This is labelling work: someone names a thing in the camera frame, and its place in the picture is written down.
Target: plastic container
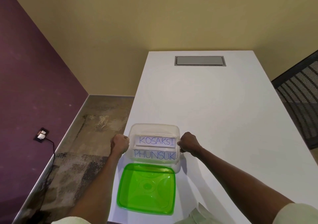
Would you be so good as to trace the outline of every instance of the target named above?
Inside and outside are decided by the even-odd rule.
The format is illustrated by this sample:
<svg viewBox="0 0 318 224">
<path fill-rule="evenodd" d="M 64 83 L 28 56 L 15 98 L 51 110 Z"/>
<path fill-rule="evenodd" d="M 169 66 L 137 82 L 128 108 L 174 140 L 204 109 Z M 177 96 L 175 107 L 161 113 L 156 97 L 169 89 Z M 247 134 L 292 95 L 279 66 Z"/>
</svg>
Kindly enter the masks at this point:
<svg viewBox="0 0 318 224">
<path fill-rule="evenodd" d="M 176 179 L 171 168 L 130 163 L 121 176 L 117 204 L 131 211 L 172 215 L 175 196 Z"/>
<path fill-rule="evenodd" d="M 175 125 L 134 124 L 126 156 L 135 163 L 162 165 L 180 170 L 180 130 Z"/>
</svg>

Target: black mesh chair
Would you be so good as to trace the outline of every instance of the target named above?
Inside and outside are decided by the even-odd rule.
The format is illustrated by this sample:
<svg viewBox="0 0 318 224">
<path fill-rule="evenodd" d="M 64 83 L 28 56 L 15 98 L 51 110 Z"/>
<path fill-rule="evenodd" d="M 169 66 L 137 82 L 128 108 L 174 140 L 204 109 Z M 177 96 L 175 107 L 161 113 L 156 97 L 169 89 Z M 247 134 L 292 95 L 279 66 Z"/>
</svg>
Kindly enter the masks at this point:
<svg viewBox="0 0 318 224">
<path fill-rule="evenodd" d="M 308 148 L 318 147 L 318 51 L 272 81 Z"/>
</svg>

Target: white table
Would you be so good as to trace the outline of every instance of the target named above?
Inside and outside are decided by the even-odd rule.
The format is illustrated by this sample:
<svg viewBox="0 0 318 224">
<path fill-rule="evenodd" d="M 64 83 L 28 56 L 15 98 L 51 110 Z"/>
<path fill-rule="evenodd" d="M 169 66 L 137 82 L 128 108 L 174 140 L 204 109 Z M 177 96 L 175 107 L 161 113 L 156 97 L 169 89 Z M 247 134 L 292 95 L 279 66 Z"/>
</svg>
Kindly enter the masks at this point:
<svg viewBox="0 0 318 224">
<path fill-rule="evenodd" d="M 175 56 L 224 56 L 226 67 L 174 66 Z M 318 166 L 252 51 L 149 52 L 125 135 L 134 123 L 173 124 L 200 144 L 295 202 L 318 208 Z M 202 203 L 224 224 L 249 223 L 209 170 L 185 154 L 176 174 L 172 216 L 116 204 L 125 163 L 118 165 L 109 221 L 169 224 Z"/>
</svg>

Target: person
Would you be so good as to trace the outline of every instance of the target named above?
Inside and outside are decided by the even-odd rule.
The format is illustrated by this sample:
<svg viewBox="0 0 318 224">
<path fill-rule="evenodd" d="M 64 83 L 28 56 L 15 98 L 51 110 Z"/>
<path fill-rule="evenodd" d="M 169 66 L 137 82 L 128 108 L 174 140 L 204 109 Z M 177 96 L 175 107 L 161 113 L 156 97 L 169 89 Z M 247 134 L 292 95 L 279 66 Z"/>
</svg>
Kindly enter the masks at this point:
<svg viewBox="0 0 318 224">
<path fill-rule="evenodd" d="M 111 153 L 105 166 L 85 190 L 66 218 L 52 224 L 106 223 L 112 198 L 113 180 L 118 161 L 129 147 L 127 136 L 116 134 L 111 139 Z M 306 204 L 296 204 L 266 186 L 250 174 L 205 150 L 196 136 L 186 132 L 177 143 L 181 152 L 189 152 L 202 161 L 225 189 L 238 209 L 252 224 L 313 224 L 318 223 L 318 210 Z M 200 220 L 193 220 L 199 215 Z M 220 223 L 196 209 L 181 223 Z"/>
</svg>

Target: fist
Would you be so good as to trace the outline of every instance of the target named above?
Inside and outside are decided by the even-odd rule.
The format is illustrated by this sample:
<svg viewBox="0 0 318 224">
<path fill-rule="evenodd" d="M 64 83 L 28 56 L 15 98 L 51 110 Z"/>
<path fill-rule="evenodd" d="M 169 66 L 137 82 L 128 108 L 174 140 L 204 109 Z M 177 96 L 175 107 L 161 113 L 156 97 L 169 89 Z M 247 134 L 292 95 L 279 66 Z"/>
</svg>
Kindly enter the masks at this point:
<svg viewBox="0 0 318 224">
<path fill-rule="evenodd" d="M 195 135 L 190 132 L 186 132 L 177 143 L 181 147 L 181 152 L 190 152 L 193 156 L 197 156 L 198 152 L 202 148 Z"/>
<path fill-rule="evenodd" d="M 122 134 L 116 134 L 110 140 L 110 154 L 122 155 L 129 147 L 129 138 Z"/>
</svg>

